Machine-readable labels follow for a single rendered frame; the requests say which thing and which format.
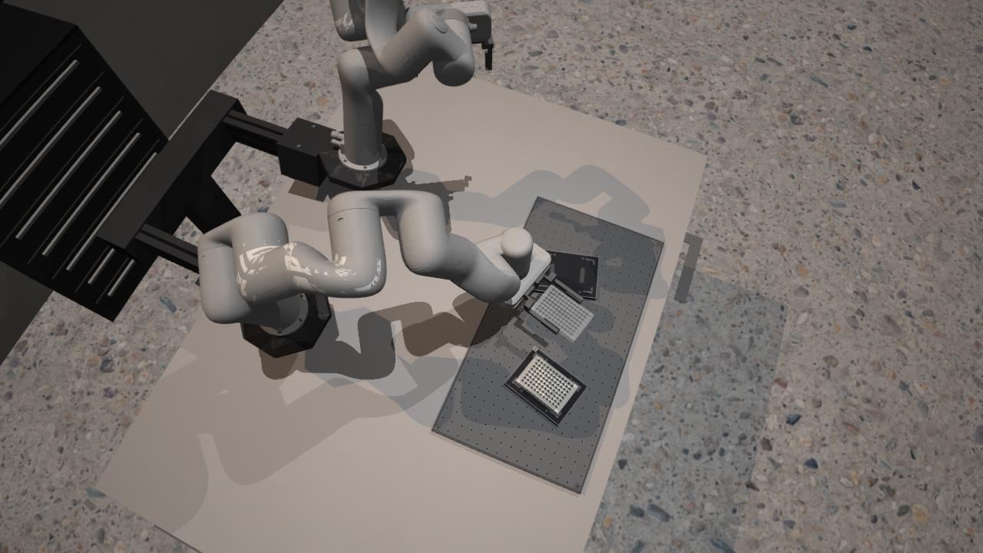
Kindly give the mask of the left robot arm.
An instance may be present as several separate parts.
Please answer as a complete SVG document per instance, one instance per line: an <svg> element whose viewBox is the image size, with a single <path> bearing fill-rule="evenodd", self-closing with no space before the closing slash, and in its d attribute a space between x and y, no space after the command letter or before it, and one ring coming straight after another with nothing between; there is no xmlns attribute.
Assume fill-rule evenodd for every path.
<svg viewBox="0 0 983 553"><path fill-rule="evenodd" d="M339 160L349 171L377 171L387 150L382 143L383 102L375 90L409 83L431 61L439 83L468 83L476 69L470 34L477 24L455 9L420 9L405 24L402 0L329 2L342 41L368 39L371 45L339 57L344 134L333 131L331 144L339 146Z"/></svg>

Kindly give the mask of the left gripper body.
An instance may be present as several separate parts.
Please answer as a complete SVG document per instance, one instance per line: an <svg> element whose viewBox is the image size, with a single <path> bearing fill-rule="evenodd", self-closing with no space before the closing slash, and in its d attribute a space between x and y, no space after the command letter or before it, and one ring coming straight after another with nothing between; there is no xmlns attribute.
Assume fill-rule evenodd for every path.
<svg viewBox="0 0 983 553"><path fill-rule="evenodd" d="M489 4L485 1L456 2L408 7L405 11L405 24L411 17L413 17L415 12L420 9L431 9L434 12L440 12L441 10L445 9L455 9L462 12L467 18L469 18L469 22L477 24L478 30L471 33L472 42L488 41L492 36L491 12L489 11Z"/></svg>

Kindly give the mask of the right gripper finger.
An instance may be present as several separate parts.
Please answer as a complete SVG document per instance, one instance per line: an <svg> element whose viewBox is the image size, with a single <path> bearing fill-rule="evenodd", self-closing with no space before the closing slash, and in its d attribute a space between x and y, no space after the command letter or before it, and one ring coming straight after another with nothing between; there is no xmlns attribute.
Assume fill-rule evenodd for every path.
<svg viewBox="0 0 983 553"><path fill-rule="evenodd" d="M524 308L524 310L525 310L525 311L526 311L527 313L529 313L529 314L531 315L531 317L534 317L534 318L536 318L536 319L538 320L538 322L541 322L541 323L543 323L543 326L545 326L545 328L548 328L549 330L551 330L551 331L552 331L552 332L553 332L553 333L554 333L554 334L556 335L556 333L558 333L558 332L559 332L559 330L561 330L561 328L558 328L558 327L557 327L557 326L556 326L556 325L555 325L554 323L552 323L552 322L551 322L550 320L548 320L548 319L545 319L545 318L543 318L543 317L541 317L541 316L539 316L539 315L538 315L538 313L536 313L535 311L533 311L533 310L531 310L531 306L533 306L533 305L534 305L534 304L536 303L536 301L534 301L534 299L532 299L532 298L530 297L530 296L531 296L531 293L533 293L533 292L534 292L534 287L533 287L533 286L531 286L531 287L529 288L529 290L527 291L527 293L525 293L525 294L524 294L524 296L523 296L523 297L524 297L524 298L525 298L525 299L527 300L527 301L525 302L525 304L524 304L524 306L523 306L523 308Z"/></svg>
<svg viewBox="0 0 983 553"><path fill-rule="evenodd" d="M574 301L576 301L579 304L581 304L582 301L584 300L584 298L583 297L580 297L580 295L578 295L578 293L575 293L571 288L569 288L568 286L565 286L561 281L559 281L558 279L556 279L556 273L554 273L554 272L550 272L550 274L548 274L548 276L545 276L545 274L542 273L538 277L538 279L535 281L535 286L538 287L538 284L540 284L541 281L543 281L543 280L548 281L548 283L550 283L550 284L552 283L552 281L554 281L554 283L556 284L556 286L559 286L560 288L563 288L563 290L566 291L565 294L568 295L570 298L574 299Z"/></svg>

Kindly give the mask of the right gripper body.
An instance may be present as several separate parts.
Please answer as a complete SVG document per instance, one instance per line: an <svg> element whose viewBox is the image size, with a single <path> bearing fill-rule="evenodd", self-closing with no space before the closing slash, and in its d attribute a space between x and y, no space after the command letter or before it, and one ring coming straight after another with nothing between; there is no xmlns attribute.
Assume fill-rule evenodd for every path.
<svg viewBox="0 0 983 553"><path fill-rule="evenodd" d="M503 303L499 303L505 310L512 310L516 307L523 299L524 294L527 293L531 286L535 285L535 281L542 274L547 272L550 267L551 255L543 248L538 247L536 243L533 243L533 250L531 250L531 265L529 273L526 274L524 279L521 279L521 286L518 293L516 293L511 299ZM547 267L547 269L545 269Z"/></svg>

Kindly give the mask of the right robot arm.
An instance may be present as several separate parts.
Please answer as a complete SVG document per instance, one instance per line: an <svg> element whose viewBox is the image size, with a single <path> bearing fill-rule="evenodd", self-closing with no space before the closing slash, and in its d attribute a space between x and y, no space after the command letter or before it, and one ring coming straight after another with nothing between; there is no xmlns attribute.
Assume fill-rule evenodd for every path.
<svg viewBox="0 0 983 553"><path fill-rule="evenodd" d="M438 195L349 191L331 199L327 209L333 261L306 243L289 243L282 218L266 211L233 218L201 236L197 254L206 317L214 323L255 323L270 335L285 336L308 317L305 293L335 298L380 293L387 270L383 216L396 217L410 272L450 280L482 302L511 299L529 273L533 239L524 228L510 227L472 243L447 232Z"/></svg>

